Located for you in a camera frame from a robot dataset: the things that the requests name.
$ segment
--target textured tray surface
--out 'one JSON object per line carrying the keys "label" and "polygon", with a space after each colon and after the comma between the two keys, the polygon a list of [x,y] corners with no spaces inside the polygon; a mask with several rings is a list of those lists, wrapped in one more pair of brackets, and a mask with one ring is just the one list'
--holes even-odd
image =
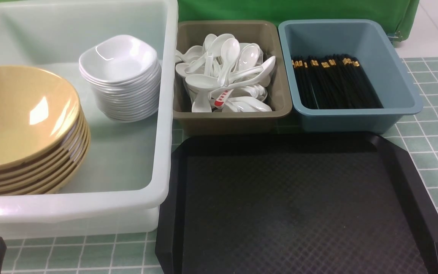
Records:
{"label": "textured tray surface", "polygon": [[187,166],[185,274],[427,273],[375,151]]}

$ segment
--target black tray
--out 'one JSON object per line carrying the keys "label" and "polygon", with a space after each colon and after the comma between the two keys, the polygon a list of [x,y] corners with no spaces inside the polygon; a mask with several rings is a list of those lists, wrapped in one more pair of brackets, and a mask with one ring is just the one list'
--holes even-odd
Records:
{"label": "black tray", "polygon": [[417,170],[369,133],[190,138],[157,233],[165,274],[438,274]]}

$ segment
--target blue bin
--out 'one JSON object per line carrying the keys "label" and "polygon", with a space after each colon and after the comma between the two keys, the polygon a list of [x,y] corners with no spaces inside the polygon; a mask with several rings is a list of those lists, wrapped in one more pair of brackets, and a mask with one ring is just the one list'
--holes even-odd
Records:
{"label": "blue bin", "polygon": [[[295,110],[306,132],[370,131],[382,134],[424,104],[412,77],[379,24],[360,19],[285,21],[278,27]],[[314,110],[300,101],[291,56],[349,54],[359,59],[383,109]]]}

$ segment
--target plate stack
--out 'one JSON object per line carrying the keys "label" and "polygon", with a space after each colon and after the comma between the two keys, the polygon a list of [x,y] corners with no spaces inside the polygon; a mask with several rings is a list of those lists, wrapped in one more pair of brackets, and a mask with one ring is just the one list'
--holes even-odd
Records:
{"label": "plate stack", "polygon": [[162,68],[156,50],[138,38],[119,35],[92,47],[79,69],[111,120],[130,123],[158,111]]}
{"label": "plate stack", "polygon": [[56,193],[89,145],[89,126],[68,81],[38,68],[0,66],[0,196]]}

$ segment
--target metal hinge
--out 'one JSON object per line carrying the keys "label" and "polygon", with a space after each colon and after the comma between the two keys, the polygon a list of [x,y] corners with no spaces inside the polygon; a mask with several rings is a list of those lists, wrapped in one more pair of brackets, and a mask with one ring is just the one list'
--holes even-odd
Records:
{"label": "metal hinge", "polygon": [[401,42],[403,41],[403,36],[400,33],[400,31],[397,31],[395,33],[387,33],[386,36],[388,36],[388,39],[393,42]]}

